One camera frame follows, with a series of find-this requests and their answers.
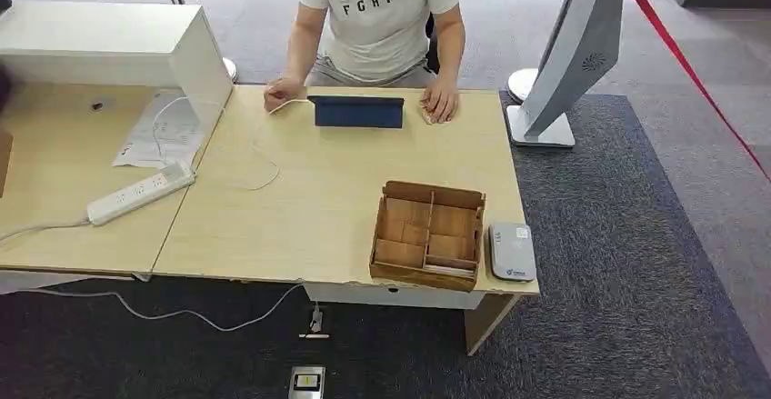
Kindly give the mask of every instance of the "white t-shirt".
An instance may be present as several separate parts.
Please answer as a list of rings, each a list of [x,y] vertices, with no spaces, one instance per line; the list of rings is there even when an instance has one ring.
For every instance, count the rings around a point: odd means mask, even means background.
[[[428,52],[426,20],[449,11],[458,0],[300,0],[328,8],[321,44],[342,72],[374,82],[397,76]]]

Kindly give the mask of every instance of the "wooden desk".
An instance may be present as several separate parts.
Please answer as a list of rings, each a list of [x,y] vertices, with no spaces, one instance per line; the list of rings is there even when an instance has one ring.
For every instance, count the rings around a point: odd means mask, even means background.
[[[154,173],[111,166],[153,94],[140,86],[29,85],[15,95],[0,117],[14,136],[0,233],[85,217],[89,202]],[[95,112],[97,99],[107,104]],[[99,228],[21,234],[0,243],[0,267],[146,274],[183,197],[177,192]]]
[[[496,92],[464,92],[453,122],[426,125],[417,111],[419,90],[310,90],[362,92],[404,97],[404,128],[318,128],[310,104],[268,117],[263,87],[238,86],[153,273],[409,287],[369,275],[378,199],[388,180],[485,192],[486,224],[524,222]],[[268,157],[281,174],[261,190],[246,190],[273,173]],[[466,312],[469,354],[519,295],[538,293],[538,282],[498,280],[485,262],[475,291],[486,296]]]

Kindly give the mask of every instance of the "gray carpet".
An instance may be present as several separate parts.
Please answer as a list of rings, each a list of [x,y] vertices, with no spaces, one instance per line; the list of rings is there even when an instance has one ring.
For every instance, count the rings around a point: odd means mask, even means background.
[[[769,381],[661,165],[621,96],[570,113],[573,151],[515,149],[543,294],[474,358],[462,313],[338,304],[329,341],[300,342],[301,292],[221,334],[134,319],[115,300],[0,297],[0,397],[285,397],[289,368],[323,364],[333,398],[767,398]],[[151,314],[222,324],[261,314],[281,284],[89,281]]]

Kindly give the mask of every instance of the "white drawer unit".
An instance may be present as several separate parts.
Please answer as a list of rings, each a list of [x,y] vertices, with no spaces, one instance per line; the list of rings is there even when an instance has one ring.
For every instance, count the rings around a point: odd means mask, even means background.
[[[315,302],[421,306],[473,310],[485,295],[482,292],[457,292],[427,287],[384,285],[303,284],[308,298]]]

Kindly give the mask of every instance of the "paper document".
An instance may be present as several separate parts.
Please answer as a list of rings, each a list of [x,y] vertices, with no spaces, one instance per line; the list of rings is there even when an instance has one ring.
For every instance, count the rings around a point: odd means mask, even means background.
[[[204,135],[199,131],[200,123],[190,101],[178,100],[166,108],[155,121],[155,139],[153,138],[155,117],[180,96],[180,92],[155,94],[118,151],[113,166],[161,168],[174,161],[188,166],[193,163],[195,153],[204,141]]]

